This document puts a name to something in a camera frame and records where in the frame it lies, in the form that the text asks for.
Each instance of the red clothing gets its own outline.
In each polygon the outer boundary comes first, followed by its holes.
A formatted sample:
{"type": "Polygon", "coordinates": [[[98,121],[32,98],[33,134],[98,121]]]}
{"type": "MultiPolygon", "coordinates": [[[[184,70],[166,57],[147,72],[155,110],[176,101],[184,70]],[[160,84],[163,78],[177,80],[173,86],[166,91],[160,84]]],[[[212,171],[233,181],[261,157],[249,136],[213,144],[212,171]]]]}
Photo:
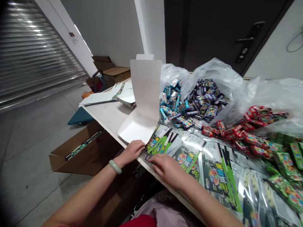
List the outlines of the red clothing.
{"type": "Polygon", "coordinates": [[[133,220],[121,225],[120,227],[156,227],[157,222],[151,216],[143,214],[133,220]]]}

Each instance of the door handle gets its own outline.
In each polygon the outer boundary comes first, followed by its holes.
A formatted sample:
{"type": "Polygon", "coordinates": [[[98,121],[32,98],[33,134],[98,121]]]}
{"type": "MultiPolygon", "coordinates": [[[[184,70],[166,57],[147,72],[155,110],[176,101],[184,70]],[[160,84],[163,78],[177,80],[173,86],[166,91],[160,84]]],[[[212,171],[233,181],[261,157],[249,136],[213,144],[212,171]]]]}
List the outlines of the door handle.
{"type": "Polygon", "coordinates": [[[264,24],[265,24],[265,21],[259,21],[259,22],[254,23],[252,26],[252,29],[250,30],[250,32],[246,38],[236,40],[236,43],[243,43],[243,46],[235,60],[235,63],[241,63],[244,60],[248,51],[252,47],[254,41],[257,39],[258,35],[260,34],[261,29],[264,26],[264,24]]]}

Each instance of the metal shutter door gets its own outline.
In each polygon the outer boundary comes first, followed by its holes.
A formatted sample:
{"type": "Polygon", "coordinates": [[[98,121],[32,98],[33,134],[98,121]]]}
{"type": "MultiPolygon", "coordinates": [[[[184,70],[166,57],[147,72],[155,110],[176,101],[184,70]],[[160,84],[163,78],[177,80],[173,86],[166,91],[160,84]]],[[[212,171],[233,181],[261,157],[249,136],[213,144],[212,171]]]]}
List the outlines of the metal shutter door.
{"type": "Polygon", "coordinates": [[[86,72],[36,4],[8,2],[0,22],[0,112],[86,78],[86,72]]]}

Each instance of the tiled floor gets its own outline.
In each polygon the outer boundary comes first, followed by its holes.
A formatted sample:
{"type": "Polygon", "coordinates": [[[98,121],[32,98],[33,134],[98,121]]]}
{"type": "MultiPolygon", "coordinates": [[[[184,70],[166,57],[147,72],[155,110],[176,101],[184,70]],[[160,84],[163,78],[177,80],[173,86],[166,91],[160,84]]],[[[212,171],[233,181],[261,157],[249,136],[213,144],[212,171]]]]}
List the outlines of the tiled floor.
{"type": "Polygon", "coordinates": [[[11,225],[41,226],[91,176],[52,172],[48,155],[83,126],[78,86],[0,115],[1,199],[11,225]]]}

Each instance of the orange object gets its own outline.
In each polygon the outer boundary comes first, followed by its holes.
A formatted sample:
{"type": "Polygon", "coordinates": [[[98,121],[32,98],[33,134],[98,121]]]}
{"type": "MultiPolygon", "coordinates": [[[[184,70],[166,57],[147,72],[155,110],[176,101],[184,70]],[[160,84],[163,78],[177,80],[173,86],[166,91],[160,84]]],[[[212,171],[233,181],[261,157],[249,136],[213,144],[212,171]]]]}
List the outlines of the orange object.
{"type": "Polygon", "coordinates": [[[88,96],[90,96],[90,95],[93,94],[93,93],[94,93],[93,91],[84,92],[84,93],[82,94],[82,98],[85,99],[85,98],[87,98],[88,96]]]}

